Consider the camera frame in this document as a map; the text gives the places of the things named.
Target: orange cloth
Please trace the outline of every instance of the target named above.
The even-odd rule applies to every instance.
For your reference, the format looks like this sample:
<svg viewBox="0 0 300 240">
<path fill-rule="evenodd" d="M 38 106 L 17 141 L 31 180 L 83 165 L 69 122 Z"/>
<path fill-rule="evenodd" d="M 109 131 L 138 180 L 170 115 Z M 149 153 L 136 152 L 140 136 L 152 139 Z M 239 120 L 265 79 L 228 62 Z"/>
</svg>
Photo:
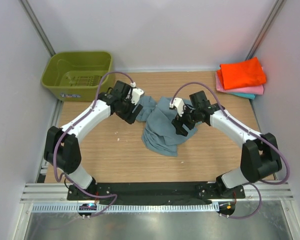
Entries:
<svg viewBox="0 0 300 240">
<path fill-rule="evenodd" d="M 257 57 L 238 63 L 220 64 L 216 73 L 225 90 L 254 87 L 267 82 Z"/>
</svg>

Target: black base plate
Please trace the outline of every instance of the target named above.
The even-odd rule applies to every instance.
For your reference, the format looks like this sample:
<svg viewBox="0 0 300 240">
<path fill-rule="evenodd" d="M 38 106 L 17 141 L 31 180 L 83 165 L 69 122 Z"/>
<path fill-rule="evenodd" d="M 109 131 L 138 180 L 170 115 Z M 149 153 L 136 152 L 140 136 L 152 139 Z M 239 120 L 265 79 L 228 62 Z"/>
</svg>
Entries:
<svg viewBox="0 0 300 240">
<path fill-rule="evenodd" d="M 161 205 L 204 205 L 213 199 L 232 199 L 235 192 L 237 199 L 246 197 L 242 186 L 237 186 L 229 195 L 221 196 L 213 182 L 131 182 L 98 183 L 97 194 L 106 196 L 117 194 L 115 205 L 161 206 Z M 69 187 L 67 200 L 95 200 L 81 193 L 75 186 Z M 107 205 L 112 198 L 99 199 Z"/>
</svg>

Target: wooden table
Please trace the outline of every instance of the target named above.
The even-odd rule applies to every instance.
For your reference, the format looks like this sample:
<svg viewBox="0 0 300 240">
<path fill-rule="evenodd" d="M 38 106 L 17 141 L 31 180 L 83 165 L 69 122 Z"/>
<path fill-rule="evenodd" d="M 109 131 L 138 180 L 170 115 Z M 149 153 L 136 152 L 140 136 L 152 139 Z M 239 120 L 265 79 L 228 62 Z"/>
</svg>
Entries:
<svg viewBox="0 0 300 240">
<path fill-rule="evenodd" d="M 183 84 L 199 81 L 216 89 L 215 73 L 205 72 L 142 72 L 131 73 L 137 86 L 159 101 L 172 97 Z M 117 80 L 128 80 L 122 75 Z M 199 85 L 184 88 L 178 97 L 204 90 Z M 205 90 L 211 103 L 213 96 Z M 217 93 L 221 104 L 238 120 L 257 130 L 257 123 L 248 99 Z M 62 126 L 88 107 L 89 102 L 65 102 L 59 125 Z M 240 165 L 241 149 L 224 133 L 206 124 L 178 146 L 178 157 L 167 157 L 148 150 L 141 140 L 145 123 L 132 125 L 115 114 L 97 125 L 80 145 L 82 165 L 97 182 L 190 182 L 214 181 L 217 176 Z M 55 183 L 53 169 L 48 168 L 46 183 Z"/>
</svg>

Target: gray towel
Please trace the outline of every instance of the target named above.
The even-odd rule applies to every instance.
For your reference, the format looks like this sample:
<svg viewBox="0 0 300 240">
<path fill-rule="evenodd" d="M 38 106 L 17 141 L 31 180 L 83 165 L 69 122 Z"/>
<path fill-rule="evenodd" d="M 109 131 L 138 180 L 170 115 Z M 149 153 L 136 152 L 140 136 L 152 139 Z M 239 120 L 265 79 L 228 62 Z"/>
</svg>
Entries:
<svg viewBox="0 0 300 240">
<path fill-rule="evenodd" d="M 196 132 L 195 127 L 188 131 L 188 136 L 176 134 L 176 129 L 172 125 L 172 120 L 176 117 L 177 111 L 169 109 L 171 97 L 161 97 L 160 101 L 156 101 L 151 96 L 144 96 L 140 99 L 139 104 L 143 106 L 136 120 L 146 122 L 142 135 L 144 145 L 158 154 L 177 157 L 177 145 L 184 143 L 191 138 Z M 189 100 L 183 100 L 185 104 L 191 104 Z"/>
</svg>

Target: stack of folded cloth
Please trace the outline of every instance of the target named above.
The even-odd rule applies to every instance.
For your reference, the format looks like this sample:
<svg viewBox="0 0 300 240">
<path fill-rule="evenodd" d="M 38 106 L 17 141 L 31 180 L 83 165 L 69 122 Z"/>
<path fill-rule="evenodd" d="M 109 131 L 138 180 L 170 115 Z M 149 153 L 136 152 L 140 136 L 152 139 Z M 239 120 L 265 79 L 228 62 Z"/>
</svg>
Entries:
<svg viewBox="0 0 300 240">
<path fill-rule="evenodd" d="M 255 99 L 264 94 L 266 75 L 257 57 L 250 60 L 220 64 L 215 73 L 216 90 L 243 98 Z"/>
</svg>

